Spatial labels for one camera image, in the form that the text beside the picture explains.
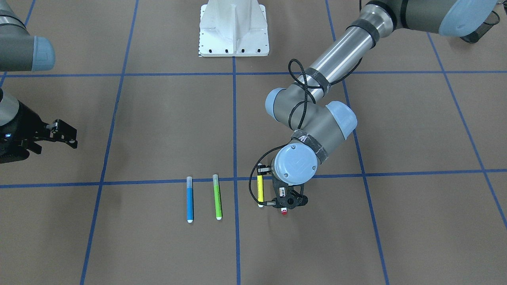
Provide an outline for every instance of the white metal pedestal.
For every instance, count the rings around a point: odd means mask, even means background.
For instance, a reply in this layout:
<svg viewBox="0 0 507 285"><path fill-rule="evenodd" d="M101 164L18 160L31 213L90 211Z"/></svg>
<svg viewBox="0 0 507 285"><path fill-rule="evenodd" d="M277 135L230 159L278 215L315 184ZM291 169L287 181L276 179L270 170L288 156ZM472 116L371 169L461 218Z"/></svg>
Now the white metal pedestal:
<svg viewBox="0 0 507 285"><path fill-rule="evenodd" d="M257 0L209 0L199 27L200 56L269 54L266 7Z"/></svg>

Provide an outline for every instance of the black tape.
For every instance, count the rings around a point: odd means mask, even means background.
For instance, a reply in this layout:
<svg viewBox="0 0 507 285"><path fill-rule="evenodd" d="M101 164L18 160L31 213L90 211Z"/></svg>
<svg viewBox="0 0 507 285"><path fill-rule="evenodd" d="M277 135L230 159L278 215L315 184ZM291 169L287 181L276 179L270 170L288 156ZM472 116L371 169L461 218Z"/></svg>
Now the black tape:
<svg viewBox="0 0 507 285"><path fill-rule="evenodd" d="M348 26L347 28L350 28L350 27L360 27L361 29L367 31L370 34L370 36L372 37L372 40L373 40L373 44L370 49L373 49L377 45L377 42L380 40L379 31L372 23L368 22L367 20L357 19L357 20L353 21L352 24L350 26Z"/></svg>
<svg viewBox="0 0 507 285"><path fill-rule="evenodd" d="M305 132L304 130L297 129L292 133L291 138L297 139L300 142L304 143L305 145L309 146L317 158L319 159L320 163L323 164L326 159L328 159L329 154L324 149L324 147L314 138L311 134Z"/></svg>
<svg viewBox="0 0 507 285"><path fill-rule="evenodd" d="M368 4L377 5L380 8L384 9L384 11L387 12L389 14L389 16L391 17L392 31L394 31L396 29L396 26L398 25L398 19L396 18L396 14L393 12L391 7L389 7L386 3L378 1L378 0L370 1L366 5L368 5Z"/></svg>
<svg viewBox="0 0 507 285"><path fill-rule="evenodd" d="M328 79L318 70L309 67L305 70L305 73L315 79L315 81L323 87L324 96L331 90L331 83L329 83Z"/></svg>
<svg viewBox="0 0 507 285"><path fill-rule="evenodd" d="M403 0L402 2L402 9L400 11L400 21L402 23L403 28L410 29L407 25L407 5L409 3L409 0Z"/></svg>

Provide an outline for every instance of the floor tile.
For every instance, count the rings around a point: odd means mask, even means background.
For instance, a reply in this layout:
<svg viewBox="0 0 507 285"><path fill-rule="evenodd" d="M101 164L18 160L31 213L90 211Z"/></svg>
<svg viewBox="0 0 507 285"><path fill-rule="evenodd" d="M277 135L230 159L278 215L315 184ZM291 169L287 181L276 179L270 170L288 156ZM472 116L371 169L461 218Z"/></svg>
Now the floor tile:
<svg viewBox="0 0 507 285"><path fill-rule="evenodd" d="M505 215L507 213L507 173L489 173L488 177Z"/></svg>
<svg viewBox="0 0 507 285"><path fill-rule="evenodd" d="M38 142L40 155L0 164L0 184L100 180L119 78L7 78L2 87L51 124L62 119L78 130L78 148Z"/></svg>
<svg viewBox="0 0 507 285"><path fill-rule="evenodd" d="M507 282L507 233L481 173L368 182L391 284Z"/></svg>
<svg viewBox="0 0 507 285"><path fill-rule="evenodd" d="M293 133L266 113L264 102L268 93L277 87L288 87L289 75L237 77L237 144L238 175L249 176L255 162L268 150L286 144ZM346 102L341 84L336 85L318 104L332 100ZM276 152L264 163L271 163ZM339 146L317 170L317 174L360 173L353 136Z"/></svg>
<svg viewBox="0 0 507 285"><path fill-rule="evenodd" d="M443 75L353 75L347 90L366 172L480 168Z"/></svg>
<svg viewBox="0 0 507 285"><path fill-rule="evenodd" d="M1 284L78 284L97 187L0 190Z"/></svg>
<svg viewBox="0 0 507 285"><path fill-rule="evenodd" d="M233 176L232 76L126 77L106 181Z"/></svg>
<svg viewBox="0 0 507 285"><path fill-rule="evenodd" d="M49 39L56 54L55 67L38 73L121 73L134 4L37 1L28 30Z"/></svg>
<svg viewBox="0 0 507 285"><path fill-rule="evenodd" d="M232 59L199 57L199 15L207 1L140 1L128 73L232 72Z"/></svg>
<svg viewBox="0 0 507 285"><path fill-rule="evenodd" d="M241 283L385 284L361 178L311 180L308 204L286 216L247 189L238 183Z"/></svg>
<svg viewBox="0 0 507 285"><path fill-rule="evenodd" d="M507 168L507 75L449 74L449 80L486 168Z"/></svg>
<svg viewBox="0 0 507 285"><path fill-rule="evenodd" d="M186 184L105 186L87 284L235 284L234 188L194 183L195 219L187 223Z"/></svg>
<svg viewBox="0 0 507 285"><path fill-rule="evenodd" d="M358 1L329 1L336 38L359 17ZM357 71L441 70L425 32L398 29L366 53Z"/></svg>
<svg viewBox="0 0 507 285"><path fill-rule="evenodd" d="M445 70L507 69L507 15L501 5L495 10L500 15L500 23L492 27L476 44L466 43L460 38L431 36Z"/></svg>
<svg viewBox="0 0 507 285"><path fill-rule="evenodd" d="M333 43L324 1L259 3L266 6L269 56L238 57L238 72L286 72L292 58L308 67Z"/></svg>

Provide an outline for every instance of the marker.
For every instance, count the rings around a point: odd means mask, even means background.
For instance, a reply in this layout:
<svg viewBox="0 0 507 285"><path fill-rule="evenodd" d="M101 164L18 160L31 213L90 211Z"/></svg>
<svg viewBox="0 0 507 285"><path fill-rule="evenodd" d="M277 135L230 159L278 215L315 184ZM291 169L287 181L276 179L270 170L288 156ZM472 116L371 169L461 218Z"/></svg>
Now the marker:
<svg viewBox="0 0 507 285"><path fill-rule="evenodd" d="M257 200L259 202L264 202L264 180L262 175L257 174Z"/></svg>
<svg viewBox="0 0 507 285"><path fill-rule="evenodd" d="M213 174L213 191L215 193L215 214L216 219L222 219L222 203L220 202L220 186L218 174Z"/></svg>
<svg viewBox="0 0 507 285"><path fill-rule="evenodd" d="M192 189L192 177L187 177L187 222L194 221L194 191Z"/></svg>

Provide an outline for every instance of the green marker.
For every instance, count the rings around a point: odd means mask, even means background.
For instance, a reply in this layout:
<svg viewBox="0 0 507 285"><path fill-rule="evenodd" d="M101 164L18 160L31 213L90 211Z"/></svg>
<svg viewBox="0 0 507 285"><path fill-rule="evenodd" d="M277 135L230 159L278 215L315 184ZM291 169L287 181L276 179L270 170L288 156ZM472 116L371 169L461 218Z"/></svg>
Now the green marker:
<svg viewBox="0 0 507 285"><path fill-rule="evenodd" d="M222 219L222 203L220 202L220 186L218 174L213 174L213 190L215 192L215 213L216 219Z"/></svg>

